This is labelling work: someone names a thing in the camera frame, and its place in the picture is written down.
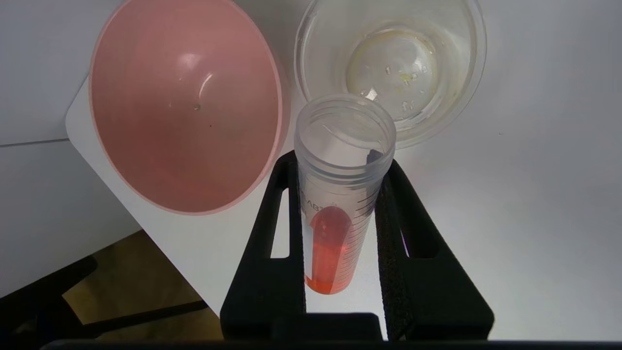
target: white wall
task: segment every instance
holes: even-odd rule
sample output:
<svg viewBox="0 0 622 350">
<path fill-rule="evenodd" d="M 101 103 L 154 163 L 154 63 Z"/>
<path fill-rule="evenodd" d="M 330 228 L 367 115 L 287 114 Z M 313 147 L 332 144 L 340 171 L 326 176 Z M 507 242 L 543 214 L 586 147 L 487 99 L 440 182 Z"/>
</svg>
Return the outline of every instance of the white wall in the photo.
<svg viewBox="0 0 622 350">
<path fill-rule="evenodd" d="M 140 229 L 68 141 L 15 146 L 67 137 L 120 1 L 0 1 L 0 297 Z"/>
<path fill-rule="evenodd" d="M 67 137 L 67 108 L 120 2 L 0 1 L 0 144 Z"/>
</svg>

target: floor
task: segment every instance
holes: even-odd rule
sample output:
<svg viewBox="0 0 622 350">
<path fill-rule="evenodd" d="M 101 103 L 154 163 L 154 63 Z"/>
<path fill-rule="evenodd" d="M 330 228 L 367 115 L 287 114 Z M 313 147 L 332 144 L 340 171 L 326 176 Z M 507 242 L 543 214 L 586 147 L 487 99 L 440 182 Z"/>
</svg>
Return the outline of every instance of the floor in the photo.
<svg viewBox="0 0 622 350">
<path fill-rule="evenodd" d="M 98 268 L 64 294 L 82 323 L 201 300 L 157 245 L 137 232 L 93 255 Z M 223 339 L 210 309 L 102 334 L 116 341 Z"/>
</svg>

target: bowl rim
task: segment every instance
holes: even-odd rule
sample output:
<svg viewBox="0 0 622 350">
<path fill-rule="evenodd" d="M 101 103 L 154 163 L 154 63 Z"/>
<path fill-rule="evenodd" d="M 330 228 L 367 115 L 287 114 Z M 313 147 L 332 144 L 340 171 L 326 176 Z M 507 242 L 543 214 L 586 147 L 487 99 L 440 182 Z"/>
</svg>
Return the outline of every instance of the bowl rim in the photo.
<svg viewBox="0 0 622 350">
<path fill-rule="evenodd" d="M 309 29 L 313 25 L 315 16 L 310 14 L 320 4 L 322 0 L 312 0 L 300 20 L 298 29 L 296 32 L 296 40 L 294 43 L 294 77 L 296 86 L 300 94 L 304 97 L 306 102 L 313 100 L 309 92 L 309 88 L 306 84 L 305 72 L 302 62 L 302 51 L 305 43 L 310 35 Z M 462 95 L 460 98 L 450 106 L 449 112 L 446 115 L 441 116 L 436 123 L 431 125 L 422 134 L 399 140 L 399 131 L 397 132 L 398 138 L 396 141 L 396 149 L 407 148 L 423 141 L 429 140 L 442 130 L 444 130 L 449 124 L 458 118 L 462 111 L 467 107 L 471 99 L 473 98 L 475 91 L 480 85 L 481 78 L 483 76 L 484 67 L 486 65 L 486 56 L 488 50 L 488 38 L 486 35 L 486 24 L 484 22 L 484 16 L 481 11 L 478 0 L 463 0 L 471 16 L 470 20 L 474 27 L 475 40 L 471 41 L 471 49 L 475 49 L 474 59 L 469 63 L 468 75 L 466 77 L 466 84 L 462 87 Z"/>
<path fill-rule="evenodd" d="M 276 125 L 274 140 L 272 141 L 272 148 L 270 150 L 270 154 L 269 154 L 268 158 L 266 159 L 266 163 L 265 163 L 264 167 L 261 169 L 261 172 L 259 172 L 257 178 L 253 181 L 253 183 L 242 194 L 240 194 L 238 197 L 233 199 L 231 202 L 226 203 L 226 204 L 224 204 L 224 205 L 222 205 L 220 207 L 217 207 L 216 209 L 203 210 L 203 211 L 198 211 L 198 212 L 189 212 L 189 211 L 178 210 L 178 209 L 170 208 L 170 207 L 167 207 L 167 206 L 163 206 L 162 204 L 159 204 L 159 203 L 149 199 L 145 194 L 141 193 L 134 186 L 132 186 L 132 184 L 129 183 L 129 181 L 121 174 L 119 169 L 112 162 L 112 159 L 110 158 L 110 155 L 108 154 L 108 151 L 106 150 L 106 146 L 104 145 L 104 143 L 101 140 L 100 132 L 99 132 L 99 129 L 98 129 L 98 126 L 97 126 L 96 118 L 95 118 L 95 110 L 93 108 L 93 79 L 92 79 L 92 76 L 93 76 L 93 68 L 94 68 L 95 63 L 96 63 L 97 53 L 99 51 L 101 41 L 102 41 L 104 35 L 106 34 L 106 31 L 107 31 L 108 27 L 114 21 L 114 18 L 129 3 L 134 2 L 134 1 L 143 1 L 143 0 L 125 0 L 121 5 L 119 5 L 119 7 L 117 7 L 114 10 L 112 15 L 110 15 L 110 17 L 106 21 L 106 24 L 101 29 L 101 32 L 100 32 L 100 34 L 99 34 L 99 36 L 97 38 L 95 47 L 93 49 L 93 55 L 91 56 L 91 64 L 89 66 L 88 77 L 87 77 L 87 79 L 88 79 L 88 98 L 89 98 L 89 106 L 90 106 L 90 110 L 91 110 L 91 120 L 93 121 L 93 126 L 95 127 L 95 134 L 97 135 L 97 140 L 98 140 L 98 142 L 99 142 L 99 144 L 101 146 L 101 149 L 104 152 L 104 155 L 106 156 L 106 159 L 108 160 L 108 162 L 110 163 L 110 165 L 112 166 L 114 171 L 117 173 L 117 175 L 123 180 L 123 182 L 125 182 L 125 184 L 135 194 L 137 194 L 141 199 L 144 199 L 146 202 L 152 204 L 155 207 L 158 207 L 160 209 L 166 210 L 166 211 L 174 213 L 174 214 L 192 215 L 192 216 L 216 214 L 218 212 L 222 212 L 224 210 L 227 210 L 227 209 L 235 206 L 236 204 L 240 203 L 241 201 L 243 201 L 246 197 L 248 197 L 248 195 L 251 192 L 253 192 L 255 190 L 255 188 L 257 188 L 258 185 L 271 172 L 272 167 L 273 167 L 274 163 L 276 162 L 277 157 L 279 156 L 279 153 L 281 151 L 282 145 L 283 145 L 284 140 L 285 140 L 285 138 L 287 136 L 287 134 L 283 132 L 283 129 L 287 128 L 287 125 L 289 124 L 289 121 L 287 123 L 285 122 L 285 103 L 284 103 L 285 102 L 285 96 L 284 96 L 284 89 L 283 89 L 284 82 L 283 82 L 282 73 L 281 73 L 281 71 L 279 69 L 278 61 L 276 60 L 276 58 L 275 58 L 275 56 L 273 54 L 273 51 L 270 48 L 270 45 L 267 43 L 266 38 L 264 37 L 263 33 L 259 30 L 259 27 L 257 26 L 257 24 L 255 24 L 253 19 L 244 10 L 242 10 L 241 7 L 239 7 L 235 2 L 233 2 L 233 0 L 219 0 L 221 2 L 226 3 L 228 6 L 232 7 L 242 18 L 244 18 L 251 25 L 252 30 L 255 32 L 255 34 L 258 35 L 259 40 L 261 41 L 261 44 L 264 47 L 264 49 L 266 51 L 266 54 L 268 55 L 268 58 L 269 58 L 269 61 L 270 61 L 270 65 L 272 67 L 272 72 L 274 74 L 274 80 L 275 80 L 275 83 L 276 83 L 277 103 L 278 103 L 278 110 L 279 110 L 278 116 L 277 116 L 277 125 Z"/>
</svg>

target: pink bowl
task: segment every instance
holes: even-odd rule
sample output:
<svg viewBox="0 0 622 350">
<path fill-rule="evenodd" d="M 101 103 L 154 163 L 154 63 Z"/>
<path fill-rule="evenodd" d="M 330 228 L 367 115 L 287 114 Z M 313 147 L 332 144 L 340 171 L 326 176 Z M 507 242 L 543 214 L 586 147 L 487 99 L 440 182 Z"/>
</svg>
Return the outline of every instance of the pink bowl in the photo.
<svg viewBox="0 0 622 350">
<path fill-rule="evenodd" d="M 130 0 L 91 63 L 93 121 L 140 196 L 181 214 L 246 197 L 279 155 L 289 101 L 264 37 L 230 0 Z"/>
</svg>

